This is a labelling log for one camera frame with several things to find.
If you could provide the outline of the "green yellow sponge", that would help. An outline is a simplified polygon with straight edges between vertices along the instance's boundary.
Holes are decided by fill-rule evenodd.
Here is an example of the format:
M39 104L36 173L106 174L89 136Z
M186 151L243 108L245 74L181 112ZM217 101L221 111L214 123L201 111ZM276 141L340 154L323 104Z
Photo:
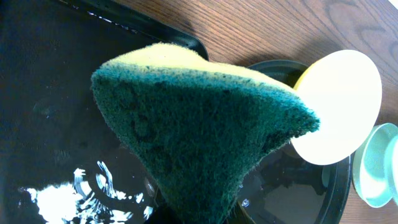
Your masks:
M223 223L244 176L320 126L291 87L175 44L108 60L91 89L106 124L184 223Z

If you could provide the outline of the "yellow plate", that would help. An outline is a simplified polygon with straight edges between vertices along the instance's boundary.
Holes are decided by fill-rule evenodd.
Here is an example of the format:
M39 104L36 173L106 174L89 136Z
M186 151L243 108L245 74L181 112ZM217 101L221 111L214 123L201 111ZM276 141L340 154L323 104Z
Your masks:
M371 132L381 108L375 63L357 50L340 50L309 66L295 91L320 119L317 131L292 139L298 155L316 165L342 161Z

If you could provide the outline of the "light blue plate front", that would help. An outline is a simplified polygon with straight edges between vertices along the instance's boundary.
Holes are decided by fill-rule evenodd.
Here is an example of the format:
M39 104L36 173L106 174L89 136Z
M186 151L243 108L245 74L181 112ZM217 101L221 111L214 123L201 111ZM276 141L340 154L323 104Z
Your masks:
M375 126L354 154L354 188L372 208L381 208L393 200L386 183L384 156L387 145L395 136L396 125L385 123Z

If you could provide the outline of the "light blue plate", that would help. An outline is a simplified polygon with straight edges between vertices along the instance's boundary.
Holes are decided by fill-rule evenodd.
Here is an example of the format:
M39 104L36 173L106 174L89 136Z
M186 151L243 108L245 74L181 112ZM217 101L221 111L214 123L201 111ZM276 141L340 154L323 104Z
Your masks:
M375 126L354 154L354 188L372 208L381 208L393 200L386 183L384 156L387 145L395 136L396 125L385 123Z
M386 147L384 173L389 193L397 204L397 136L393 137Z

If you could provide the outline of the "black round tray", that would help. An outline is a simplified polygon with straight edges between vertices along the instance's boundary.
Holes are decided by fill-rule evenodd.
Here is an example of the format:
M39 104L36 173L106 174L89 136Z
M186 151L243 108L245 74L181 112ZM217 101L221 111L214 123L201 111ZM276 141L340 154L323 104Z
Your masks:
M318 166L290 143L269 154L239 185L238 202L255 223L338 224L348 199L353 156Z

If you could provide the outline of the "black rectangular tray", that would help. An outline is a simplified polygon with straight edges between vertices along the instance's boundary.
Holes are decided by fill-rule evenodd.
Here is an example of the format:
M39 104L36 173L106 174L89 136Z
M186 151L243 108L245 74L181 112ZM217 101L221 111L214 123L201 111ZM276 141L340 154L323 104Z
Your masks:
M1 2L1 222L144 223L157 185L105 123L104 62L195 37L114 1Z

